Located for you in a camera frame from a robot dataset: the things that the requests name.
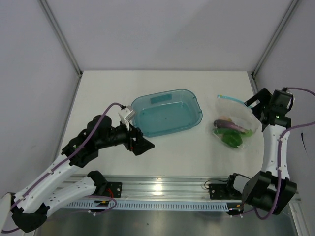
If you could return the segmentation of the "green bell pepper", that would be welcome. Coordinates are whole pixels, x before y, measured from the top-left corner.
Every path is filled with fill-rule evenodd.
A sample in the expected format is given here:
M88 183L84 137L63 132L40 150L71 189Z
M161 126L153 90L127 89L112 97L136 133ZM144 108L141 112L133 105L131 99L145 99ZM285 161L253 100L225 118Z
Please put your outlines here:
M238 148L243 144L241 135L238 133L225 133L221 140L231 148Z

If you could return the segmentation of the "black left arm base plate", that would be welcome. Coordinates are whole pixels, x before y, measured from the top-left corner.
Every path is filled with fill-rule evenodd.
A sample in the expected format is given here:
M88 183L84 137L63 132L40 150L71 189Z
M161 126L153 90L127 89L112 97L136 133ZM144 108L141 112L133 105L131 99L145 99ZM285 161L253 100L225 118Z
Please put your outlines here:
M101 196L111 198L120 198L122 195L123 183L122 182L108 182L104 190L101 191Z

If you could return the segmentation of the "clear zip top bag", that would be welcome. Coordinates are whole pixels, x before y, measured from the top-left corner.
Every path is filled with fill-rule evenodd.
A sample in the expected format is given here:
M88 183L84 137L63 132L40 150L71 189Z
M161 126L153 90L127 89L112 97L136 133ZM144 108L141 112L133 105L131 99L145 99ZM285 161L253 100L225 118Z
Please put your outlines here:
M216 109L217 116L214 118L214 121L219 119L220 116L230 117L232 119L232 122L235 123L236 125L243 127L245 129L251 129L253 131L253 135L260 128L260 122L252 113L252 106L246 106L245 103L239 99L219 94L216 99L215 109ZM211 126L210 126L211 128L210 131L212 134L213 134L213 129L216 128L213 125L214 121L211 123ZM233 129L230 129L230 130L231 131L229 133L238 133L238 134L241 133L237 130L233 130ZM216 135L214 136L217 139L219 139L219 141L223 143L226 147L229 147L221 140L222 137L218 137ZM229 148L243 149L247 145L251 137L241 136L243 140L243 144L239 146L238 148L232 148L232 147L229 147Z

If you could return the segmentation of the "purple eggplant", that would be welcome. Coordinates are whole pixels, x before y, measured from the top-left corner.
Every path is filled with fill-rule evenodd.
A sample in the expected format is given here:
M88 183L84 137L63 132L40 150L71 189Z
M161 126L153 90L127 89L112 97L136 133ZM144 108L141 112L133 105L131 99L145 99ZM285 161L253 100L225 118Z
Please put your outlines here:
M216 128L229 128L233 130L237 130L239 132L247 132L248 130L236 125L235 123L227 120L217 119L213 123L214 127Z

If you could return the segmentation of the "blue translucent plastic basin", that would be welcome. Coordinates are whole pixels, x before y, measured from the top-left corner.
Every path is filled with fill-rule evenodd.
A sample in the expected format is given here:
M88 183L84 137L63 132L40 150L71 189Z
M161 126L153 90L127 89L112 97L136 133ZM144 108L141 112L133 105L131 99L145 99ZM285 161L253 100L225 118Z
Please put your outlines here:
M145 137L157 137L191 129L199 125L203 113L196 95L187 89L175 89L136 98L132 124Z

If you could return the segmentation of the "dark green chili pepper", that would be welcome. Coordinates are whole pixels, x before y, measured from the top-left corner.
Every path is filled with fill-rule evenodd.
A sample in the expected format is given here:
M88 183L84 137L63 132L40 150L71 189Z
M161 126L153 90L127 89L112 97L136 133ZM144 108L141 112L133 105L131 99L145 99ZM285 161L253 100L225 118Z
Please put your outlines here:
M213 134L222 137L225 134L228 134L231 130L228 128L214 128L213 129Z

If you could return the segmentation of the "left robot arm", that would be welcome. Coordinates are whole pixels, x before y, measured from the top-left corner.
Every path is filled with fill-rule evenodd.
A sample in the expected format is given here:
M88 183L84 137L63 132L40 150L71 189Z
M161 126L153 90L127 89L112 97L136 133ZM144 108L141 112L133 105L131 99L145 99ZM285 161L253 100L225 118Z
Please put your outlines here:
M12 219L18 229L29 233L65 205L85 196L110 197L110 184L99 171L91 171L73 185L57 188L78 170L99 156L103 148L123 145L134 155L142 155L155 146L141 130L123 123L113 127L109 116L98 115L33 183L12 196Z

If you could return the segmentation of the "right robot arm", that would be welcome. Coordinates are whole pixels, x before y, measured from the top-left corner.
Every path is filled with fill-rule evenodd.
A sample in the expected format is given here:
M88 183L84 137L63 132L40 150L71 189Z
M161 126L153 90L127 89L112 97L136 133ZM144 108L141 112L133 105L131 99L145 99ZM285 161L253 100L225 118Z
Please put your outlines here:
M225 185L230 198L242 197L253 207L257 217L266 220L278 215L294 196L297 184L290 180L287 168L287 141L292 129L287 113L294 96L287 88L270 93L263 88L244 102L262 124L264 153L261 170L251 178L234 173Z

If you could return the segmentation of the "light green cucumber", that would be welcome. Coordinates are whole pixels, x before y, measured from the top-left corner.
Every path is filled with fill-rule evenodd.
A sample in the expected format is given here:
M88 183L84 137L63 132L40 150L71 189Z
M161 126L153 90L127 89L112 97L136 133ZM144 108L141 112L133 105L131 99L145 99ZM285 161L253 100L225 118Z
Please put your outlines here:
M253 135L253 131L251 129L247 129L245 132L241 132L240 135L242 137L251 137Z

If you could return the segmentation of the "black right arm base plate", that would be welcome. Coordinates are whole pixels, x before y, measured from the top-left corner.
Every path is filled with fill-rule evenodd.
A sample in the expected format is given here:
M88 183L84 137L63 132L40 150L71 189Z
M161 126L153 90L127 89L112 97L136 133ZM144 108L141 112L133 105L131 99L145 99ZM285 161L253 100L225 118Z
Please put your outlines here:
M242 198L241 192L225 183L211 183L206 187L212 200L241 200Z

